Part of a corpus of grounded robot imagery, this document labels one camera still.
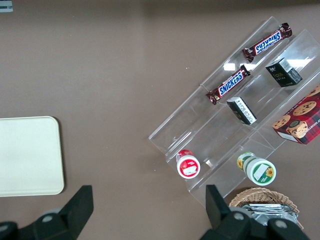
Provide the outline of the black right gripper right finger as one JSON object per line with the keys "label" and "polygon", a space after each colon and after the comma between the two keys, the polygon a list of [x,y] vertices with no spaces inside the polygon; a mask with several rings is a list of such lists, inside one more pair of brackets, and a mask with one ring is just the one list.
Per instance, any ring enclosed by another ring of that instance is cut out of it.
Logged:
{"label": "black right gripper right finger", "polygon": [[216,185],[207,185],[205,208],[211,224],[202,240],[308,240],[300,227],[287,219],[273,218],[267,225],[240,211],[231,211]]}

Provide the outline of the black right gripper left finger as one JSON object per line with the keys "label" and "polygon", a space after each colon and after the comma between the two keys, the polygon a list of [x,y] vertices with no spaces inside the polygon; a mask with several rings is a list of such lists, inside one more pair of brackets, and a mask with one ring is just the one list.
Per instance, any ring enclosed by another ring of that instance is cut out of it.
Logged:
{"label": "black right gripper left finger", "polygon": [[83,185],[58,212],[49,212],[18,228],[14,221],[0,223],[2,240],[76,240],[94,211],[93,188]]}

